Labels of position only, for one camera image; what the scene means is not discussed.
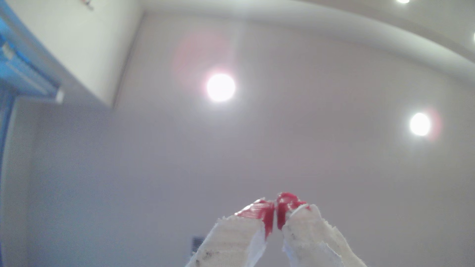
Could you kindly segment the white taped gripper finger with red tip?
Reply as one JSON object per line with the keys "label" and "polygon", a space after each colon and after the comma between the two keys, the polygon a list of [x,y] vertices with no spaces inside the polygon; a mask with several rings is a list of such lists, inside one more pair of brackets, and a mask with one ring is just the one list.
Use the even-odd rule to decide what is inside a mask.
{"label": "white taped gripper finger with red tip", "polygon": [[277,197],[277,227],[291,267],[366,267],[318,207],[292,193]]}
{"label": "white taped gripper finger with red tip", "polygon": [[218,219],[187,267],[254,267],[273,231],[275,202],[256,200]]}

